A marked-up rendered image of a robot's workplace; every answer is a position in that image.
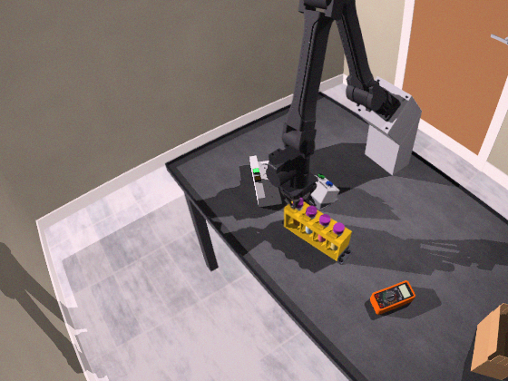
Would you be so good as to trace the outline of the dark grey table edge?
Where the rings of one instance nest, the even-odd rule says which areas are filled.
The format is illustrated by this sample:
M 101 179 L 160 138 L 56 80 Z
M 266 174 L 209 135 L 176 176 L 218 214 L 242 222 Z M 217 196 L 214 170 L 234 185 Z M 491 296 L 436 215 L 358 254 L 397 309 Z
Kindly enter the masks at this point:
M 339 105 L 340 107 L 344 108 L 345 110 L 347 110 L 348 112 L 351 112 L 352 114 L 354 114 L 357 118 L 361 119 L 362 121 L 366 122 L 364 119 L 362 119 L 357 113 L 351 111 L 350 109 L 348 109 L 346 106 L 344 106 L 343 104 L 337 102 L 336 100 L 332 99 L 331 97 L 325 95 L 324 93 L 322 92 L 319 92 L 318 95 L 323 95 L 324 97 L 328 98 L 330 101 L 332 101 L 333 103 Z M 191 151 L 188 151 L 184 154 L 182 154 L 181 156 L 171 160 L 171 161 L 168 161 L 165 163 L 165 166 L 169 169 L 169 171 L 171 172 L 171 174 L 174 176 L 174 178 L 178 181 L 178 183 L 182 186 L 182 188 L 188 193 L 188 195 L 191 197 L 191 199 L 195 202 L 195 204 L 199 207 L 199 209 L 202 211 L 202 213 L 207 217 L 207 219 L 210 221 L 210 223 L 215 227 L 215 229 L 220 233 L 220 235 L 229 243 L 229 245 L 234 249 L 234 251 L 239 255 L 239 257 L 245 262 L 245 264 L 251 269 L 251 271 L 258 277 L 258 279 L 265 285 L 265 287 L 272 293 L 272 295 L 280 302 L 280 304 L 289 312 L 289 314 L 311 335 L 311 337 L 325 350 L 325 352 L 340 366 L 340 368 L 353 380 L 353 381 L 357 381 L 351 374 L 350 372 L 332 355 L 332 353 L 317 339 L 317 337 L 304 325 L 304 323 L 293 313 L 293 311 L 283 302 L 283 300 L 274 292 L 274 290 L 266 283 L 266 281 L 259 275 L 259 273 L 253 268 L 251 267 L 251 265 L 245 260 L 245 258 L 239 253 L 239 251 L 234 247 L 234 245 L 229 241 L 229 239 L 223 234 L 223 232 L 219 229 L 219 227 L 214 223 L 214 221 L 210 218 L 210 216 L 205 212 L 205 210 L 200 206 L 200 204 L 193 198 L 193 196 L 190 194 L 190 192 L 186 189 L 186 187 L 182 184 L 182 182 L 179 180 L 179 178 L 175 175 L 175 173 L 171 170 L 171 168 L 169 167 L 170 164 L 214 143 L 214 142 L 217 142 L 229 135 L 231 135 L 232 133 L 235 133 L 235 132 L 238 132 L 256 122 L 259 122 L 259 121 L 262 121 L 266 118 L 268 118 L 269 116 L 272 116 L 278 112 L 282 112 L 284 110 L 286 110 L 287 108 L 290 108 L 291 104 L 290 105 L 287 105 L 281 109 L 278 109 L 276 110 L 275 112 L 271 112 L 265 116 L 262 116 L 260 118 L 258 118 L 257 120 L 255 121 L 252 121 L 252 122 L 249 122 L 243 126 L 240 126 L 239 128 L 231 131 L 231 132 L 227 132 L 223 135 L 221 135 L 220 137 L 210 141 L 210 142 L 206 142 L 204 144 L 202 144 L 201 146 L 191 150 Z M 367 123 L 367 122 L 366 122 Z M 368 123 L 367 123 L 368 124 Z M 494 210 L 493 208 L 491 208 L 489 205 L 487 205 L 485 202 L 483 202 L 482 200 L 480 200 L 479 198 L 477 198 L 475 195 L 473 195 L 469 190 L 467 190 L 465 187 L 463 187 L 461 184 L 459 184 L 458 182 L 456 182 L 455 180 L 453 180 L 451 177 L 449 177 L 448 175 L 446 175 L 444 172 L 442 172 L 441 170 L 439 170 L 438 168 L 436 168 L 432 163 L 430 163 L 429 161 L 427 161 L 426 159 L 424 159 L 423 157 L 421 157 L 419 154 L 417 154 L 416 152 L 412 151 L 412 154 L 414 154 L 415 157 L 417 157 L 418 159 L 420 159 L 421 161 L 423 161 L 424 163 L 426 163 L 427 165 L 429 165 L 431 168 L 433 168 L 434 170 L 436 170 L 437 172 L 439 172 L 441 175 L 443 175 L 444 177 L 446 177 L 450 182 L 452 182 L 454 185 L 456 185 L 457 187 L 459 187 L 461 190 L 463 190 L 464 192 L 466 192 L 468 195 L 470 195 L 472 198 L 474 198 L 475 200 L 477 200 L 479 203 L 481 203 L 483 206 L 485 206 L 489 211 L 491 211 L 494 215 L 496 215 L 498 218 L 500 218 L 501 220 L 503 220 L 505 223 L 508 224 L 508 220 L 503 217 L 501 214 L 499 214 L 496 210 Z

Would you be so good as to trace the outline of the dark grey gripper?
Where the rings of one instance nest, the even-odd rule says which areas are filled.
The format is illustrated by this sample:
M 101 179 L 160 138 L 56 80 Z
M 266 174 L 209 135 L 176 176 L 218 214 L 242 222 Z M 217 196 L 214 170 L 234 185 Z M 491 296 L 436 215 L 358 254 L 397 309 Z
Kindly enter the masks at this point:
M 279 188 L 280 192 L 287 199 L 290 207 L 294 210 L 298 206 L 301 198 L 303 201 L 306 201 L 317 188 L 316 182 L 318 182 L 318 177 L 308 171 L 304 174 L 296 174 L 291 180 L 291 187 L 284 183 L 279 186 Z M 291 201 L 293 201 L 293 204 Z

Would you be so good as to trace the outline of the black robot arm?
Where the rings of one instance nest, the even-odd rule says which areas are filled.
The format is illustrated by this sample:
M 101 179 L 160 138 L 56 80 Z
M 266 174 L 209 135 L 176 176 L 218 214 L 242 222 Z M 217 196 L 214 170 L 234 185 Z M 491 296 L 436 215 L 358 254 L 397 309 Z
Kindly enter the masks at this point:
M 317 12 L 315 7 L 325 9 L 324 13 Z M 349 70 L 346 78 L 348 100 L 356 103 L 357 107 L 360 104 L 365 106 L 366 111 L 375 112 L 386 122 L 401 105 L 374 80 L 370 71 L 356 0 L 299 0 L 298 11 L 304 13 L 304 32 L 293 99 L 282 132 L 286 149 L 277 149 L 269 154 L 266 169 L 267 177 L 275 187 L 284 183 L 291 187 L 296 171 L 297 174 L 309 171 L 310 156 L 315 150 L 318 91 L 327 39 L 334 20 Z

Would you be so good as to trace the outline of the white key housing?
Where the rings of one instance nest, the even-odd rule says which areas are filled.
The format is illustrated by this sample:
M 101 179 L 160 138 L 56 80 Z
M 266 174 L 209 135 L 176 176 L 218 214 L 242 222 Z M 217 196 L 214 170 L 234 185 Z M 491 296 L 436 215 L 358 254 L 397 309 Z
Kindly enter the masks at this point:
M 310 171 L 310 173 L 318 177 L 318 182 L 316 182 L 317 188 L 304 202 L 310 205 L 308 203 L 308 201 L 310 201 L 319 211 L 321 211 L 338 200 L 337 195 L 339 193 L 339 189 L 333 185 L 331 181 L 325 178 L 323 174 L 320 174 L 320 172 Z

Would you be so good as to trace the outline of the orange digital multimeter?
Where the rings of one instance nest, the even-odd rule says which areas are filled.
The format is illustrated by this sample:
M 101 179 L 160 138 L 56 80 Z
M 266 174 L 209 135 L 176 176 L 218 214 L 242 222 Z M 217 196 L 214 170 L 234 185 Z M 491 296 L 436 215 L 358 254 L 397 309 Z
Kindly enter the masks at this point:
M 375 312 L 380 315 L 395 308 L 412 302 L 415 292 L 408 281 L 403 281 L 389 288 L 384 288 L 372 294 L 370 301 Z

